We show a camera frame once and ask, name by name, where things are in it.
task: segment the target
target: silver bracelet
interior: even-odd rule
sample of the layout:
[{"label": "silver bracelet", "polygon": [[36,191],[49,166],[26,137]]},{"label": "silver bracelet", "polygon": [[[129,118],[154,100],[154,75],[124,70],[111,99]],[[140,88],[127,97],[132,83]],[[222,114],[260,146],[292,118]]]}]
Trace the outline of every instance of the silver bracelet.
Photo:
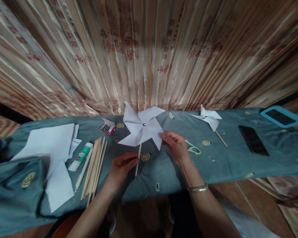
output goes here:
[{"label": "silver bracelet", "polygon": [[205,183],[202,187],[198,187],[198,188],[187,188],[189,192],[202,192],[208,189],[208,184]]}]

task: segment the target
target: glue stick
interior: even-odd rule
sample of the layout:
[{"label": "glue stick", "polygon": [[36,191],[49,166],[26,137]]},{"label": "glue stick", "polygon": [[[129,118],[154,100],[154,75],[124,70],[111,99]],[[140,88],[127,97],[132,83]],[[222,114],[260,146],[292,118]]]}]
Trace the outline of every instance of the glue stick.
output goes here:
[{"label": "glue stick", "polygon": [[93,146],[92,143],[87,142],[86,145],[83,147],[82,151],[78,154],[76,160],[68,168],[69,171],[76,171],[80,164],[84,161],[86,155],[88,154],[90,148]]}]

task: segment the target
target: scissors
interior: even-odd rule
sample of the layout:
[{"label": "scissors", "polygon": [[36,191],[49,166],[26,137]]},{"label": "scissors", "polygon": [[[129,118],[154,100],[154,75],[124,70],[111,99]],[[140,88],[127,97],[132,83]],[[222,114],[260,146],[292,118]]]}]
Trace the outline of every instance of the scissors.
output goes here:
[{"label": "scissors", "polygon": [[189,152],[194,153],[196,155],[201,154],[201,151],[200,151],[200,149],[198,147],[195,147],[194,145],[192,145],[190,142],[188,142],[188,140],[185,140],[185,142],[187,142],[189,145],[191,145],[188,148],[188,151]]}]

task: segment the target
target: hand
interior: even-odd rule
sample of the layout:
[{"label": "hand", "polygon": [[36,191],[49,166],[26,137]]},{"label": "hand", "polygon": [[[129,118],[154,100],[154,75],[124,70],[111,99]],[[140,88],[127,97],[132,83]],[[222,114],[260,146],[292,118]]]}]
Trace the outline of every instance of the hand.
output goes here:
[{"label": "hand", "polygon": [[190,158],[183,136],[174,132],[163,132],[160,134],[160,137],[168,146],[177,165],[180,165],[183,160]]},{"label": "hand", "polygon": [[117,192],[126,179],[129,170],[139,163],[138,153],[125,153],[113,160],[112,167],[105,182],[104,187]]}]

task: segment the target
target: white pinwheel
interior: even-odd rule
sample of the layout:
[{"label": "white pinwheel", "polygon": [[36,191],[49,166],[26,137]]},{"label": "white pinwheel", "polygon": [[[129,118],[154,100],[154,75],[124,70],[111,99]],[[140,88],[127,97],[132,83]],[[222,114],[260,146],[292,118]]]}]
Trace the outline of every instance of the white pinwheel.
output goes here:
[{"label": "white pinwheel", "polygon": [[216,111],[205,110],[202,104],[200,107],[200,116],[195,116],[192,114],[191,116],[194,116],[201,121],[207,122],[213,131],[215,131],[219,125],[219,121],[217,119],[222,119]]},{"label": "white pinwheel", "polygon": [[162,133],[163,129],[157,121],[156,116],[164,111],[161,108],[153,106],[137,114],[126,103],[123,121],[131,134],[119,141],[118,144],[137,146],[152,138],[158,150],[160,150],[162,139],[159,133]]}]

